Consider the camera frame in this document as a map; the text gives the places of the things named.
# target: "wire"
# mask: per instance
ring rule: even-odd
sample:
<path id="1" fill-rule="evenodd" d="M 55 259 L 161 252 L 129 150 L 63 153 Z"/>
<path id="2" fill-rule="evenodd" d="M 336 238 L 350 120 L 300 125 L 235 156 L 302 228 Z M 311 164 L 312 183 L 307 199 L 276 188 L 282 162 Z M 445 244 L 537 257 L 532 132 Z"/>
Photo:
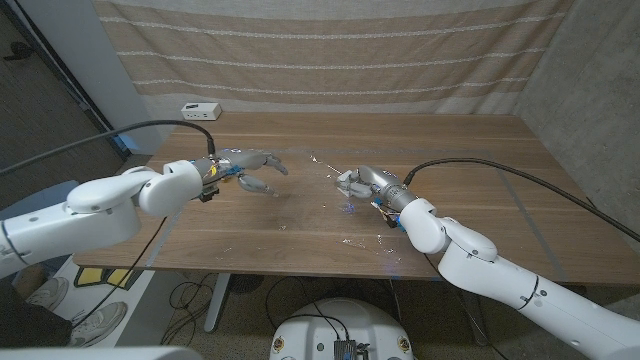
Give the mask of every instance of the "wire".
<path id="1" fill-rule="evenodd" d="M 368 302 L 368 303 L 375 303 L 375 301 L 372 301 L 372 298 L 370 296 L 367 296 L 365 294 L 363 294 L 363 290 L 360 287 L 360 281 L 362 280 L 368 280 L 374 284 L 376 284 L 378 287 L 380 287 L 381 289 L 383 289 L 385 291 L 385 293 L 387 294 L 387 296 L 389 297 L 389 301 L 391 303 L 391 307 L 395 310 L 395 313 L 391 314 L 391 316 L 394 317 L 394 319 L 396 319 L 396 321 L 398 321 L 399 323 L 402 323 L 402 318 L 401 318 L 401 314 L 400 314 L 400 305 L 398 303 L 398 298 L 395 295 L 395 288 L 393 288 L 393 285 L 391 285 L 391 289 L 386 286 L 386 281 L 381 280 L 381 279 L 370 279 L 370 278 L 362 278 L 362 279 L 346 279 L 346 281 L 344 282 L 343 285 L 341 285 L 340 287 L 338 287 L 335 284 L 335 280 L 332 278 L 331 279 L 333 281 L 333 286 L 334 286 L 334 290 L 330 290 L 327 291 L 326 293 L 324 293 L 322 296 L 318 297 L 317 299 L 325 299 L 325 298 L 331 298 L 331 297 L 336 297 L 336 296 L 341 296 L 339 295 L 348 285 L 352 285 L 353 282 L 355 282 L 358 286 L 358 288 L 361 290 L 361 300 Z M 373 296 L 373 299 L 377 300 L 379 299 L 375 294 Z"/>
<path id="2" fill-rule="evenodd" d="M 404 179 L 404 184 L 409 186 L 409 184 L 411 183 L 411 181 L 413 180 L 413 177 L 415 176 L 415 174 L 428 167 L 428 166 L 433 166 L 433 165 L 438 165 L 438 164 L 446 164 L 446 163 L 476 163 L 476 164 L 482 164 L 482 165 L 487 165 L 487 166 L 491 166 L 500 170 L 504 170 L 506 172 L 512 173 L 514 175 L 518 175 L 522 178 L 525 178 L 527 180 L 533 181 L 538 185 L 542 185 L 543 187 L 555 192 L 556 194 L 564 197 L 565 199 L 571 201 L 572 203 L 580 206 L 581 208 L 589 211 L 590 213 L 592 213 L 593 215 L 599 217 L 600 219 L 606 221 L 609 225 L 615 227 L 616 229 L 622 231 L 623 233 L 629 235 L 631 238 L 633 238 L 634 240 L 640 242 L 640 235 L 638 235 L 636 232 L 634 232 L 633 230 L 629 229 L 628 227 L 626 227 L 625 225 L 623 225 L 622 223 L 620 223 L 619 221 L 617 221 L 616 219 L 610 217 L 609 215 L 603 213 L 602 211 L 596 209 L 594 206 L 591 206 L 589 204 L 587 204 L 586 202 L 578 199 L 577 197 L 569 194 L 568 192 L 558 188 L 555 185 L 552 185 L 540 178 L 537 178 L 531 174 L 525 173 L 523 171 L 514 169 L 512 167 L 506 166 L 506 165 L 502 165 L 500 163 L 494 162 L 494 161 L 489 161 L 489 160 L 484 160 L 484 159 L 476 159 L 476 158 L 447 158 L 447 159 L 438 159 L 438 160 L 433 160 L 433 161 L 428 161 L 426 163 L 420 164 L 418 166 L 416 166 L 415 168 L 413 168 L 413 170 L 409 171 L 409 174 L 407 174 L 407 177 Z"/>
<path id="3" fill-rule="evenodd" d="M 124 276 L 122 277 L 122 279 L 120 279 L 120 281 L 118 281 L 118 284 L 116 284 L 113 289 L 111 289 L 111 291 L 109 291 L 109 293 L 102 298 L 102 300 L 98 303 L 98 305 L 96 305 L 93 309 L 91 309 L 91 311 L 89 311 L 89 313 L 87 313 L 87 315 L 85 315 L 80 321 L 78 321 L 77 323 L 75 323 L 75 325 L 73 325 L 72 329 L 77 328 L 80 324 L 82 324 L 85 320 L 87 320 L 89 318 L 89 316 L 93 315 L 93 313 L 98 310 L 98 308 L 100 307 L 100 305 L 102 305 L 105 301 L 107 301 L 107 299 L 109 298 L 109 296 L 111 296 L 111 294 L 113 294 L 114 291 L 116 291 L 116 289 L 120 286 L 120 284 L 122 284 L 122 282 L 127 279 L 129 277 L 129 274 L 131 273 L 131 271 L 133 271 L 133 268 L 136 266 L 136 264 L 138 264 L 138 261 L 140 261 L 140 259 L 142 258 L 142 255 L 144 255 L 144 253 L 147 251 L 147 249 L 149 248 L 149 246 L 151 245 L 151 243 L 153 242 L 153 239 L 156 238 L 156 236 L 158 235 L 158 233 L 160 232 L 160 229 L 162 228 L 162 225 L 164 225 L 164 222 L 167 220 L 167 218 L 165 217 L 164 219 L 162 219 L 162 221 L 160 222 L 160 225 L 158 226 L 158 228 L 156 229 L 156 232 L 153 233 L 153 236 L 151 237 L 151 239 L 149 239 L 149 242 L 147 242 L 147 245 L 145 245 L 144 249 L 142 249 L 142 251 L 140 252 L 140 255 L 138 255 L 138 257 L 136 258 L 136 260 L 133 262 L 133 264 L 131 264 L 131 266 L 129 267 L 129 269 L 127 270 L 127 272 L 124 274 Z"/>
<path id="4" fill-rule="evenodd" d="M 389 285 L 391 285 L 391 292 L 393 293 L 393 300 L 396 303 L 396 311 L 398 313 L 398 322 L 402 322 L 402 315 L 400 315 L 400 303 L 398 303 L 398 295 L 396 289 L 393 287 L 393 281 L 389 279 Z"/>
<path id="5" fill-rule="evenodd" d="M 345 334 L 345 336 L 347 338 L 347 341 L 349 340 L 349 331 L 347 331 L 347 327 L 344 325 L 344 323 L 342 321 L 334 318 L 333 316 L 318 315 L 318 314 L 297 314 L 297 315 L 291 315 L 288 318 L 282 320 L 282 323 L 284 323 L 285 321 L 287 321 L 289 319 L 295 319 L 295 318 L 299 318 L 299 317 L 317 317 L 317 318 L 324 318 L 327 321 L 329 321 L 329 320 L 337 321 L 344 328 L 344 334 Z"/>
<path id="6" fill-rule="evenodd" d="M 278 327 L 276 326 L 276 324 L 273 322 L 273 318 L 271 317 L 271 313 L 270 313 L 270 311 L 269 311 L 269 298 L 271 297 L 271 292 L 273 291 L 273 289 L 275 289 L 275 288 L 276 288 L 276 286 L 277 286 L 278 284 L 280 284 L 281 282 L 283 282 L 283 281 L 285 281 L 285 280 L 287 280 L 287 279 L 296 279 L 296 280 L 298 281 L 298 283 L 300 284 L 300 287 L 302 288 L 302 292 L 304 293 L 304 296 L 306 297 L 307 301 L 308 301 L 308 302 L 313 303 L 313 306 L 314 306 L 314 307 L 316 308 L 316 310 L 318 311 L 318 314 L 319 314 L 319 315 L 317 315 L 317 316 L 319 316 L 319 317 L 324 317 L 324 319 L 325 319 L 325 320 L 327 321 L 327 323 L 331 326 L 331 328 L 333 329 L 333 331 L 335 331 L 335 333 L 336 333 L 336 337 L 338 338 L 338 340 L 340 340 L 340 333 L 338 332 L 338 330 L 336 330 L 336 328 L 333 326 L 333 324 L 329 321 L 329 319 L 330 319 L 331 317 L 325 316 L 325 315 L 322 313 L 322 311 L 320 311 L 320 308 L 318 307 L 318 304 L 316 304 L 316 302 L 315 302 L 315 301 L 312 301 L 312 300 L 311 300 L 311 298 L 309 297 L 309 294 L 307 294 L 307 290 L 305 289 L 304 284 L 302 283 L 302 280 L 300 280 L 300 278 L 298 278 L 298 277 L 293 277 L 293 276 L 287 276 L 287 277 L 284 277 L 284 278 L 282 278 L 282 279 L 278 280 L 275 284 L 273 284 L 273 285 L 271 286 L 271 288 L 269 289 L 269 291 L 267 292 L 267 296 L 266 296 L 266 297 L 265 297 L 265 299 L 264 299 L 264 307 L 265 307 L 265 310 L 266 310 L 267 319 L 269 319 L 269 323 L 271 323 L 271 326 L 272 326 L 274 329 L 277 329 L 277 328 L 278 328 Z M 344 326 L 344 324 L 342 324 L 342 326 L 344 327 L 345 336 L 346 336 L 347 340 L 349 340 L 349 331 L 347 331 L 347 327 L 346 327 L 346 326 Z"/>
<path id="7" fill-rule="evenodd" d="M 473 323 L 473 325 L 476 327 L 476 329 L 478 329 L 478 331 L 480 332 L 480 334 L 482 335 L 482 337 L 487 340 L 487 343 L 489 344 L 489 346 L 491 346 L 491 348 L 493 350 L 495 350 L 498 355 L 500 355 L 503 359 L 505 360 L 509 360 L 509 358 L 507 358 L 500 350 L 498 350 L 498 348 L 495 347 L 495 345 L 493 345 L 493 343 L 489 340 L 489 337 L 482 331 L 482 328 L 480 327 L 480 325 L 478 325 L 478 322 L 476 321 L 476 319 L 473 317 L 473 315 L 471 315 L 471 312 L 469 311 L 469 309 L 467 308 L 467 306 L 464 304 L 464 301 L 460 298 L 460 295 L 455 291 L 455 289 L 457 289 L 455 287 L 455 285 L 453 285 L 452 283 L 450 283 L 444 276 L 442 276 L 442 274 L 440 273 L 440 271 L 438 270 L 438 268 L 433 264 L 433 262 L 431 261 L 431 259 L 429 259 L 429 257 L 427 256 L 427 254 L 422 254 L 424 255 L 424 258 L 427 259 L 427 261 L 429 262 L 429 264 L 431 265 L 431 267 L 433 268 L 433 270 L 435 270 L 435 272 L 438 274 L 438 276 L 440 276 L 440 278 L 447 284 L 447 286 L 449 287 L 449 290 L 453 293 L 453 295 L 456 297 L 456 299 L 458 300 L 458 303 L 460 304 L 460 306 L 462 306 L 462 308 L 464 309 L 464 311 L 467 313 L 467 316 L 469 317 L 469 319 L 471 319 L 471 322 Z"/>
<path id="8" fill-rule="evenodd" d="M 389 206 L 387 206 L 387 205 L 385 205 L 385 204 L 380 204 L 379 206 L 380 206 L 380 207 L 385 207 L 385 208 L 387 208 L 387 209 L 389 209 L 389 210 L 393 211 L 393 212 L 394 212 L 394 213 L 396 213 L 396 214 L 400 214 L 400 211 L 398 211 L 398 210 L 396 210 L 396 209 L 394 209 L 394 208 L 392 208 L 392 207 L 389 207 Z"/>
<path id="9" fill-rule="evenodd" d="M 176 287 L 173 288 L 173 290 L 171 291 L 171 294 L 169 295 L 169 305 L 175 309 L 175 310 L 184 310 L 187 312 L 186 316 L 183 316 L 182 318 L 176 320 L 172 325 L 170 325 L 169 327 L 167 327 L 167 330 L 165 331 L 164 335 L 162 335 L 162 340 L 161 340 L 161 344 L 162 345 L 166 345 L 166 344 L 170 344 L 171 341 L 173 341 L 173 339 L 176 337 L 176 335 L 188 324 L 193 324 L 193 330 L 191 331 L 191 336 L 189 338 L 189 341 L 186 343 L 186 345 L 184 346 L 189 346 L 191 344 L 191 341 L 193 341 L 193 337 L 196 333 L 196 320 L 198 320 L 200 317 L 202 317 L 204 314 L 206 314 L 207 309 L 208 309 L 208 301 L 206 302 L 205 305 L 199 307 L 198 309 L 196 309 L 195 311 L 191 311 L 189 309 L 189 306 L 191 305 L 191 303 L 194 301 L 194 299 L 196 298 L 196 296 L 198 296 L 198 293 L 200 292 L 200 290 L 202 289 L 208 289 L 209 292 L 211 292 L 211 294 L 213 294 L 213 289 L 211 288 L 211 286 L 209 285 L 205 285 L 204 281 L 207 279 L 207 277 L 209 277 L 209 275 L 211 275 L 211 273 L 205 275 L 202 280 L 200 280 L 200 282 L 196 283 L 193 281 L 185 281 L 182 282 L 178 285 L 176 285 Z M 177 304 L 173 304 L 173 295 L 175 294 L 175 292 L 183 285 L 186 285 L 184 287 L 184 289 L 182 290 L 182 294 L 180 295 L 180 297 L 178 298 L 178 303 Z M 197 287 L 195 293 L 191 296 L 191 298 L 188 301 L 184 300 L 184 295 L 185 293 L 191 289 L 192 287 Z"/>
<path id="10" fill-rule="evenodd" d="M 64 145 L 64 146 L 60 146 L 56 149 L 53 150 L 49 150 L 47 152 L 44 152 L 40 155 L 36 155 L 30 159 L 21 161 L 17 164 L 13 164 L 7 168 L 4 168 L 2 170 L 0 170 L 0 176 L 4 176 L 7 174 L 10 174 L 16 170 L 22 169 L 23 167 L 29 166 L 35 162 L 44 160 L 46 158 L 52 157 L 54 155 L 60 154 L 62 152 L 65 152 L 69 149 L 73 149 L 75 147 L 78 147 L 80 145 L 84 145 L 86 143 L 95 141 L 95 140 L 99 140 L 99 139 L 103 139 L 103 138 L 107 138 L 107 137 L 111 137 L 111 136 L 115 136 L 118 135 L 120 133 L 123 132 L 127 132 L 127 131 L 131 131 L 131 130 L 135 130 L 135 129 L 140 129 L 140 128 L 144 128 L 144 127 L 149 127 L 149 126 L 156 126 L 156 125 L 179 125 L 179 126 L 186 126 L 186 127 L 190 127 L 193 129 L 196 129 L 198 131 L 200 131 L 201 133 L 203 133 L 206 137 L 207 137 L 207 150 L 209 152 L 209 155 L 213 155 L 216 153 L 216 147 L 213 143 L 213 136 L 211 136 L 211 134 L 209 133 L 209 131 L 207 131 L 207 129 L 203 128 L 200 125 L 188 122 L 188 121 L 184 121 L 184 120 L 151 120 L 151 121 L 143 121 L 137 124 L 132 124 L 129 126 L 125 126 L 123 128 L 120 129 L 115 129 L 115 130 L 111 130 L 111 131 L 107 131 L 107 132 L 103 132 L 100 133 L 98 135 L 94 135 L 94 136 L 90 136 L 88 138 L 82 139 L 82 140 L 78 140 L 75 142 L 72 142 L 70 144 Z"/>

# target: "table top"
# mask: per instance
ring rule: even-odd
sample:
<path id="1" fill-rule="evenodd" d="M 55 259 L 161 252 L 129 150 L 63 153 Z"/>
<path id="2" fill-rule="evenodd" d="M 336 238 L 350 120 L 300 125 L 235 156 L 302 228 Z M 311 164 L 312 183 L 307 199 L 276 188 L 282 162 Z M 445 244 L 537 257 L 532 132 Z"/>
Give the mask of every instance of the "table top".
<path id="1" fill-rule="evenodd" d="M 201 122 L 216 147 L 273 152 L 289 169 L 251 172 L 280 196 L 220 184 L 212 201 L 189 202 L 169 217 L 140 268 L 309 276 L 436 277 L 406 234 L 390 229 L 367 201 L 334 186 L 359 165 L 403 178 L 445 157 L 477 157 L 529 172 L 585 199 L 540 141 L 514 116 L 223 113 Z M 202 134 L 176 128 L 148 166 L 206 153 Z M 420 171 L 411 190 L 439 216 L 490 238 L 499 254 L 548 279 L 580 284 L 640 284 L 638 255 L 603 221 L 551 191 L 477 164 Z M 133 239 L 74 259 L 82 266 L 129 267 L 161 219 L 140 214 Z M 438 261 L 440 255 L 433 258 Z"/>

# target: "sneaker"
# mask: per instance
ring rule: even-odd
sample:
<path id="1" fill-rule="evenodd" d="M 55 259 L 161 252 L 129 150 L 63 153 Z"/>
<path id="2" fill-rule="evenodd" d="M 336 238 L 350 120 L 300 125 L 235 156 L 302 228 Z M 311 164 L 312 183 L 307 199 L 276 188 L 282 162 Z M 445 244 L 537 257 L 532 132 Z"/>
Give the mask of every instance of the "sneaker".
<path id="1" fill-rule="evenodd" d="M 88 347 L 102 341 L 118 327 L 127 313 L 127 304 L 111 303 L 94 312 L 71 333 L 71 347 Z"/>
<path id="2" fill-rule="evenodd" d="M 42 284 L 31 296 L 27 298 L 27 303 L 40 305 L 49 311 L 53 311 L 64 296 L 67 295 L 69 281 L 65 278 L 53 278 Z"/>

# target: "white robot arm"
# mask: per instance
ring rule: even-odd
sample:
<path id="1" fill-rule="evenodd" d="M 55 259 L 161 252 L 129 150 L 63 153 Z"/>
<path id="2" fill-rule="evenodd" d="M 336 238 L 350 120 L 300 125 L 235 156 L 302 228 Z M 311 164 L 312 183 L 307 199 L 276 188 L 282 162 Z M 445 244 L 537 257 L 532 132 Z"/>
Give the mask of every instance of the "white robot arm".
<path id="1" fill-rule="evenodd" d="M 453 285 L 511 306 L 592 359 L 640 358 L 640 322 L 611 312 L 498 255 L 491 240 L 411 193 L 398 178 L 361 166 L 337 180 L 347 196 L 378 196 L 400 212 L 412 245 L 425 254 L 444 252 L 438 265 Z"/>
<path id="2" fill-rule="evenodd" d="M 135 206 L 153 216 L 169 216 L 191 199 L 210 200 L 226 177 L 237 177 L 247 191 L 276 195 L 244 173 L 262 165 L 287 174 L 269 153 L 225 149 L 212 158 L 166 164 L 163 174 L 137 167 L 84 183 L 64 203 L 0 222 L 0 278 L 53 257 L 126 241 L 141 227 Z"/>

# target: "striped curtain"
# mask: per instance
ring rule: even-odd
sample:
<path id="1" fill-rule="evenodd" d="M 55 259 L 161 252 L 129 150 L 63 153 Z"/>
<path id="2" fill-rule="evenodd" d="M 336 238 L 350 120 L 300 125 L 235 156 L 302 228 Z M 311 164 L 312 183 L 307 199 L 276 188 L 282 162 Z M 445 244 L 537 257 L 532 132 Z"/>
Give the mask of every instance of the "striped curtain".
<path id="1" fill-rule="evenodd" d="M 95 0 L 153 118 L 510 113 L 572 0 Z"/>

